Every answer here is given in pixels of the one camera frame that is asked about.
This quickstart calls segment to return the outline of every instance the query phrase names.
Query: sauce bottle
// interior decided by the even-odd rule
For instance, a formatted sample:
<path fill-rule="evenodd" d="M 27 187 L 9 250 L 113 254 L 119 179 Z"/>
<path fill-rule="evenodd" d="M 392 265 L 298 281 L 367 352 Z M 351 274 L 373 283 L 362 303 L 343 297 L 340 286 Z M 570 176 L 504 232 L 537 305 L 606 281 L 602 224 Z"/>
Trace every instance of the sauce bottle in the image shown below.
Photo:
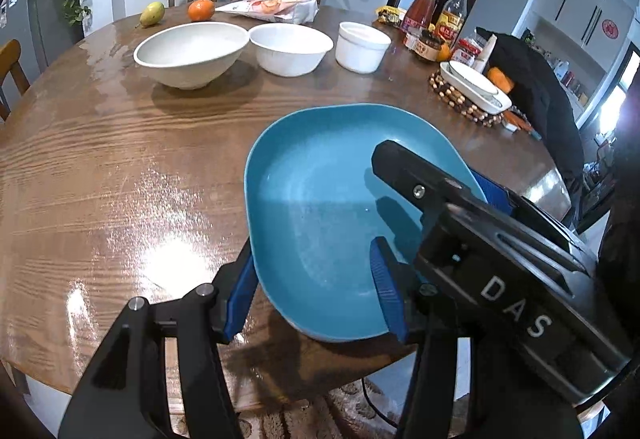
<path fill-rule="evenodd" d="M 414 0 L 409 11 L 404 15 L 400 30 L 408 32 L 428 28 L 435 8 L 436 0 Z"/>
<path fill-rule="evenodd" d="M 434 34 L 444 41 L 449 47 L 453 47 L 466 20 L 467 0 L 447 0 Z"/>

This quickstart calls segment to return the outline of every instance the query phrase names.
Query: screw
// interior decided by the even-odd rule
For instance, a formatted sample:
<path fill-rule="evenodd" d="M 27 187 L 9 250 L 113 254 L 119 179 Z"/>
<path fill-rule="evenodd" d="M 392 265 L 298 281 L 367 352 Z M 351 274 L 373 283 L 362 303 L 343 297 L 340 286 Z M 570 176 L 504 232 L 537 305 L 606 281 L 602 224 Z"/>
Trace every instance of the screw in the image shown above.
<path fill-rule="evenodd" d="M 212 284 L 200 284 L 196 287 L 196 293 L 199 296 L 208 296 L 213 292 Z"/>
<path fill-rule="evenodd" d="M 453 186 L 454 188 L 457 188 L 458 190 L 462 190 L 462 185 L 460 183 L 454 180 L 451 180 L 449 178 L 446 178 L 445 181 L 447 181 L 447 183 Z"/>
<path fill-rule="evenodd" d="M 129 309 L 138 311 L 145 306 L 145 299 L 142 296 L 135 296 L 129 300 Z"/>
<path fill-rule="evenodd" d="M 435 296 L 438 294 L 438 288 L 433 284 L 422 284 L 420 286 L 420 294 L 422 296 Z"/>
<path fill-rule="evenodd" d="M 424 189 L 424 186 L 422 186 L 421 184 L 418 184 L 415 188 L 414 188 L 414 197 L 416 199 L 422 199 L 424 197 L 424 194 L 426 193 L 427 190 Z"/>

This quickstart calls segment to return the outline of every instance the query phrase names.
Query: round wooden table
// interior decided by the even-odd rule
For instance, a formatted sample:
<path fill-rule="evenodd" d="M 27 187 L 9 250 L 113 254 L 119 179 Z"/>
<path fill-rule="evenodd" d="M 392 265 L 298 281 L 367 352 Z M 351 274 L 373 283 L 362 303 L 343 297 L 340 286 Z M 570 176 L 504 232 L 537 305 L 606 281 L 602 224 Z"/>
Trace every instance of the round wooden table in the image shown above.
<path fill-rule="evenodd" d="M 347 20 L 373 18 L 322 7 L 314 26 L 336 40 Z M 127 18 L 90 35 L 43 73 L 0 131 L 0 356 L 47 385 L 73 391 L 129 298 L 180 297 L 235 259 L 247 238 L 245 160 L 260 133 L 290 112 L 349 102 L 404 108 L 439 128 L 482 174 L 557 218 L 569 207 L 542 143 L 447 108 L 428 90 L 435 67 L 391 28 L 383 27 L 394 44 L 370 76 L 342 69 L 332 51 L 310 75 L 279 78 L 247 47 L 211 85 L 181 92 L 147 78 L 133 51 L 186 21 L 178 7 L 153 28 L 136 29 L 138 18 Z M 242 333 L 221 347 L 238 410 L 334 389 L 407 353 L 389 335 L 308 339 L 260 289 Z M 179 405 L 175 355 L 168 356 L 170 402 Z"/>

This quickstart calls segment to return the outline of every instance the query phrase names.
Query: red sticker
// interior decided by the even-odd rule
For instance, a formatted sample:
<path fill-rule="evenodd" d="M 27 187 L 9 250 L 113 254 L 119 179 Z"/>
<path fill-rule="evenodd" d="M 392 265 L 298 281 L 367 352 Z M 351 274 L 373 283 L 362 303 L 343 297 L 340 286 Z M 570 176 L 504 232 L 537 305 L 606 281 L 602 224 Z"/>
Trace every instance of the red sticker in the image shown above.
<path fill-rule="evenodd" d="M 613 20 L 605 20 L 602 22 L 602 30 L 604 34 L 606 34 L 612 40 L 616 40 L 618 36 L 620 36 L 620 31 L 618 31 L 618 26 Z"/>

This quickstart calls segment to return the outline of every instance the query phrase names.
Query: blue plate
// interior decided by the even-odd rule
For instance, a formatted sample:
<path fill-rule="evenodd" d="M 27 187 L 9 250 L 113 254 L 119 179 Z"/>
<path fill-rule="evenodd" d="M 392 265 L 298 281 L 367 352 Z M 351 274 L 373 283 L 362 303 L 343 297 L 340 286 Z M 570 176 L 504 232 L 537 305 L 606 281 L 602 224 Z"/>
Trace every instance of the blue plate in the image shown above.
<path fill-rule="evenodd" d="M 404 110 L 352 104 L 301 110 L 255 142 L 244 172 L 249 234 L 264 292 L 306 335 L 345 342 L 387 332 L 369 267 L 384 236 L 411 263 L 421 213 L 379 180 L 371 155 L 394 140 L 484 194 L 451 143 Z"/>

